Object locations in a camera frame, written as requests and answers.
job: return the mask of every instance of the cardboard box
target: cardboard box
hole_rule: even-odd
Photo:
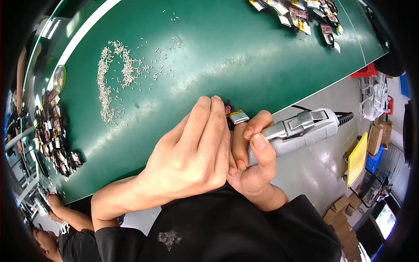
[[[346,255],[346,259],[348,260],[348,262],[361,262],[362,260],[360,249],[357,247],[354,250],[352,250],[349,255]]]
[[[355,231],[349,232],[348,236],[341,240],[342,249],[346,256],[352,254],[352,251],[355,248],[358,248],[359,241],[357,239],[357,234]]]
[[[353,209],[357,209],[360,205],[361,205],[361,200],[355,195],[352,194],[349,198],[349,205],[353,208]]]
[[[374,125],[383,129],[383,137],[381,138],[381,144],[384,149],[388,149],[390,146],[391,131],[393,130],[393,123],[391,121],[381,121],[378,118],[374,120]]]
[[[338,236],[339,240],[342,241],[349,235],[351,231],[351,225],[348,223],[348,221],[345,221],[337,230],[335,230],[335,234]]]
[[[348,218],[344,213],[337,213],[332,223],[330,223],[330,226],[333,228],[333,230],[337,230],[343,224],[343,222],[347,220]]]
[[[349,200],[346,195],[342,196],[338,201],[336,201],[323,217],[323,220],[326,222],[326,224],[330,225],[337,214],[343,213],[348,204]]]
[[[323,220],[326,224],[330,225],[333,222],[333,219],[336,216],[336,212],[332,209],[327,210],[327,213],[324,215]]]
[[[348,206],[349,200],[346,195],[343,195],[338,201],[336,201],[330,209],[335,211],[336,213],[343,212],[345,208]]]
[[[350,205],[348,205],[348,207],[346,208],[345,212],[349,216],[352,216],[352,214],[355,212],[355,209],[353,207],[351,207]]]
[[[367,141],[367,152],[375,156],[380,149],[381,140],[383,138],[383,129],[372,125],[370,128],[370,133],[368,134]]]

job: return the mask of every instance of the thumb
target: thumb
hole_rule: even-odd
[[[264,135],[257,133],[250,139],[250,147],[258,161],[261,174],[273,178],[277,172],[276,157],[275,150],[269,141]]]

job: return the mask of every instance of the fingernail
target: fingernail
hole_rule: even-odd
[[[228,169],[228,174],[229,174],[230,176],[235,176],[235,175],[236,175],[236,171],[235,171],[235,169],[234,169],[233,167],[230,167],[230,168]]]
[[[236,161],[237,168],[241,171],[246,169],[246,165],[244,164],[243,160],[237,160]]]
[[[261,133],[257,133],[256,135],[254,135],[252,137],[251,143],[257,151],[264,149],[266,146],[265,137],[263,137]]]
[[[253,134],[253,127],[246,127],[243,131],[243,138],[250,139],[250,136]]]

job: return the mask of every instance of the yellow board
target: yellow board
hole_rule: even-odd
[[[346,179],[346,188],[348,189],[365,167],[365,156],[367,154],[367,132],[364,133],[355,149],[348,158],[348,177]]]

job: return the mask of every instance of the black cable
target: black cable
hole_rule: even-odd
[[[296,105],[292,105],[291,107],[295,107],[295,108],[298,108],[298,109],[301,109],[301,110],[307,110],[307,111],[311,111],[310,109],[307,109],[307,108],[305,108],[305,107],[302,107],[302,106],[296,106]]]
[[[354,113],[352,113],[352,112],[349,112],[349,113],[335,112],[335,114],[336,115],[341,115],[341,116],[338,117],[338,120],[339,120],[338,127],[340,127],[343,124],[346,124],[347,122],[349,122],[349,120],[354,118]]]

